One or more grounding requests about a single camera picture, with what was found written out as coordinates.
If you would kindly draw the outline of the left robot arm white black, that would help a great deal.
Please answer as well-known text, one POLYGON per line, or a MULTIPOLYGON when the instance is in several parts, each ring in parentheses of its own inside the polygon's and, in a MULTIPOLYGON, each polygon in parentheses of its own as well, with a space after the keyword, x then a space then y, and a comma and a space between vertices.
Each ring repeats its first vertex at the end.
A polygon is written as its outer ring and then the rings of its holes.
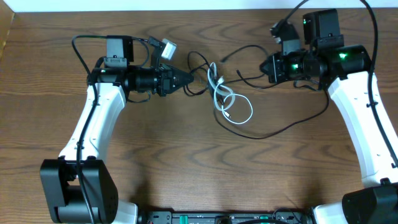
POLYGON ((116 120, 132 91, 169 95, 193 76, 168 64, 177 46, 154 37, 141 39, 147 57, 134 64, 134 38, 106 36, 106 55, 87 70, 87 97, 76 128, 56 159, 46 159, 40 179, 55 223, 142 223, 138 206, 119 199, 106 168, 116 120))

